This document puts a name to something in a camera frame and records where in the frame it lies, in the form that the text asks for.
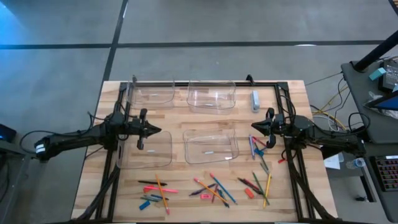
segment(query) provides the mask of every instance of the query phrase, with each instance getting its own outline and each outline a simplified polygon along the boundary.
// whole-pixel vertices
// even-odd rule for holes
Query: wooden table
[[[287,81],[289,83],[290,97],[294,103],[297,114],[312,117],[307,92],[303,81]],[[98,103],[97,117],[103,118],[112,112],[114,102],[118,95],[120,82],[105,82]],[[253,89],[259,91],[261,101],[260,113],[250,110],[250,93]],[[256,195],[249,199],[244,193],[245,185],[237,177],[254,181],[252,170],[257,174],[260,183],[266,187],[267,175],[259,165],[260,159],[252,159],[248,135],[261,137],[267,141],[250,125],[261,121],[269,107],[277,111],[275,92],[270,87],[237,87],[236,106],[229,115],[195,114],[192,113],[186,102],[187,88],[176,87],[174,108],[171,110],[149,110],[148,121],[169,131],[172,134],[172,162],[168,166],[150,169],[122,169],[119,180],[118,197],[114,211],[114,222],[291,222],[297,221],[294,200],[292,195],[290,175],[287,163],[278,163],[280,154],[284,150],[282,138],[277,137],[277,145],[268,150],[264,156],[272,173],[269,191],[270,206],[262,209],[263,199]],[[131,110],[131,114],[138,114],[138,110]],[[236,159],[213,162],[207,164],[187,164],[183,143],[183,132],[187,129],[233,128],[239,146],[239,156]],[[98,146],[89,147],[88,152],[94,151]],[[303,150],[308,181],[312,192],[320,203],[333,216],[337,216],[335,203],[323,164],[322,154],[317,149],[308,147]],[[90,204],[98,193],[103,175],[106,151],[101,150],[93,154],[84,163],[80,184],[76,195],[72,218],[79,216]],[[230,209],[224,207],[219,199],[212,204],[210,201],[200,200],[199,196],[188,195],[201,188],[193,181],[198,177],[206,184],[214,180],[209,173],[212,172],[220,182],[229,190],[237,200],[238,205],[230,199]],[[145,210],[140,211],[138,206],[144,201],[139,199],[143,195],[142,188],[145,184],[137,180],[154,180],[158,174],[161,181],[168,183],[167,188],[178,189],[178,194],[165,193],[170,198],[170,215],[167,215],[162,202],[152,203]],[[305,198],[300,191],[300,198],[305,217],[307,211]]]

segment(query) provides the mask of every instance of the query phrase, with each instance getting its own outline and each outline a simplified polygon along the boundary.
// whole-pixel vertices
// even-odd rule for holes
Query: red eraser
[[[147,189],[147,188],[144,187],[144,193],[147,193],[149,191],[150,191],[150,189]]]
[[[244,192],[249,196],[249,198],[251,198],[251,199],[254,198],[254,194],[251,192],[250,189],[246,188],[246,189],[244,189]]]

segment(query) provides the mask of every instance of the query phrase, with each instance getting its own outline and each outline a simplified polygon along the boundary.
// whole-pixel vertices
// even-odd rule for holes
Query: clear plastic bin
[[[172,161],[172,136],[168,131],[144,139],[144,149],[137,148],[138,136],[120,141],[116,164],[120,169],[141,169],[167,166]]]
[[[151,83],[137,82],[133,77],[132,83],[127,86],[127,97],[134,109],[173,108],[174,88],[174,81],[159,82],[153,86]]]
[[[235,107],[235,91],[232,81],[190,81],[187,103],[195,113],[230,114]]]
[[[185,160],[189,164],[226,161],[239,156],[233,129],[187,130],[183,140]]]

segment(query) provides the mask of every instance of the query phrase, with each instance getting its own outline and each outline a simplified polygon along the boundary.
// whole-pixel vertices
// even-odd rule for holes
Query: white cable
[[[333,121],[334,122],[334,120],[333,119],[331,119],[329,116],[321,116],[321,115],[314,115],[314,116],[312,116],[313,118],[322,118],[322,119],[327,119],[328,120],[328,124],[329,124],[329,127],[330,127],[330,129],[332,129],[332,130],[334,130],[334,131],[336,131],[335,129],[333,129],[332,127],[331,127],[331,125],[330,125],[330,122],[329,121]]]

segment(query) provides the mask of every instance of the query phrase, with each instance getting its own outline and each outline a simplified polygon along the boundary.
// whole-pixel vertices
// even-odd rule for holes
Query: orange pencil
[[[210,188],[208,188],[204,183],[200,182],[200,180],[198,180],[197,178],[194,178],[194,181],[198,182],[199,184],[201,184],[202,186],[204,186],[208,191],[210,191],[211,193],[213,193],[215,196],[217,196],[219,199],[221,199],[223,202],[228,203],[225,199],[223,199],[221,196],[219,196],[216,192],[214,192],[213,190],[211,190]]]
[[[159,186],[160,194],[162,195],[162,198],[163,198],[163,203],[164,203],[164,207],[166,208],[166,213],[168,215],[170,215],[170,209],[169,209],[169,206],[167,206],[167,201],[166,201],[166,198],[164,197],[162,186],[160,184],[159,178],[157,177],[157,174],[155,174],[155,177],[156,177],[157,185]]]

